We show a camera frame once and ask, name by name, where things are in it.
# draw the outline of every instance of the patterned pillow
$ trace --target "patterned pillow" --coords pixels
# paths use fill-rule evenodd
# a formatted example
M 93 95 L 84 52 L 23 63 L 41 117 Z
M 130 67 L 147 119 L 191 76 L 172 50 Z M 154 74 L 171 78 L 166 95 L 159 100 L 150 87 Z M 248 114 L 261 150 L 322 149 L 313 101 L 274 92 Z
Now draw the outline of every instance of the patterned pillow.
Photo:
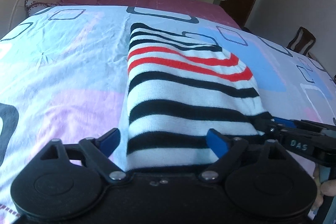
M 48 7 L 54 7 L 54 6 L 61 6 L 59 3 L 47 3 L 47 2 L 39 2 L 39 1 L 33 1 L 33 0 L 25 0 L 25 7 L 28 11 L 28 16 L 32 16 L 35 13 L 48 8 Z

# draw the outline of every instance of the pink bed sheet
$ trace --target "pink bed sheet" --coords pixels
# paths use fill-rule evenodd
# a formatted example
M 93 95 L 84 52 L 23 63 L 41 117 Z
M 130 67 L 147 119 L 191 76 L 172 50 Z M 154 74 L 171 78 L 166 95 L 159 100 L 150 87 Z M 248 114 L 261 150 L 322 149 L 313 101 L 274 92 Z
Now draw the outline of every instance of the pink bed sheet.
M 61 0 L 64 5 L 119 5 L 149 8 L 203 18 L 236 29 L 238 24 L 218 5 L 197 0 Z

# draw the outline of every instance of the chair backrest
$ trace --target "chair backrest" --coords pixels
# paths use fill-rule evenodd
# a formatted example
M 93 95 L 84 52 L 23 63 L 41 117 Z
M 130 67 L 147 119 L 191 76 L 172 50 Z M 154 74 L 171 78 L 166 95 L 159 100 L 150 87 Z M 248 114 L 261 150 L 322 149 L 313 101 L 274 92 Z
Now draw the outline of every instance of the chair backrest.
M 288 44 L 287 48 L 294 52 L 307 55 L 308 51 L 314 46 L 316 38 L 306 28 L 300 27 L 294 39 Z

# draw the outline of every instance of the bed sheet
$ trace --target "bed sheet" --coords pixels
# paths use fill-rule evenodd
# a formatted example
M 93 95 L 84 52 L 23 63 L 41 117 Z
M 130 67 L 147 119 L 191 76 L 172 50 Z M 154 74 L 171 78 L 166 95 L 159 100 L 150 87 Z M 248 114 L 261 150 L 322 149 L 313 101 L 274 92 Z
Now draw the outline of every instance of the bed sheet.
M 64 5 L 120 5 L 191 15 L 240 30 L 238 24 L 218 5 L 198 0 L 61 0 Z
M 110 159 L 125 168 L 127 54 L 136 22 L 233 52 L 250 67 L 272 115 L 336 122 L 336 86 L 327 72 L 251 33 L 144 8 L 46 8 L 0 40 L 0 224 L 19 216 L 10 197 L 14 177 L 52 138 L 76 143 L 118 127 L 121 144 Z M 311 174 L 314 164 L 296 158 Z

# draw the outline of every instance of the striped garment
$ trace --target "striped garment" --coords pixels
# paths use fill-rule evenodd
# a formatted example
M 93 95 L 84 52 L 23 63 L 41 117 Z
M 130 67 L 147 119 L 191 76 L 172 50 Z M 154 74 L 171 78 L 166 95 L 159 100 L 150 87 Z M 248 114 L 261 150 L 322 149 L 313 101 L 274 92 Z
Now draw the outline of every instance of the striped garment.
M 251 70 L 217 45 L 135 23 L 128 75 L 128 170 L 204 168 L 218 159 L 206 145 L 210 128 L 260 135 L 253 120 L 272 118 Z

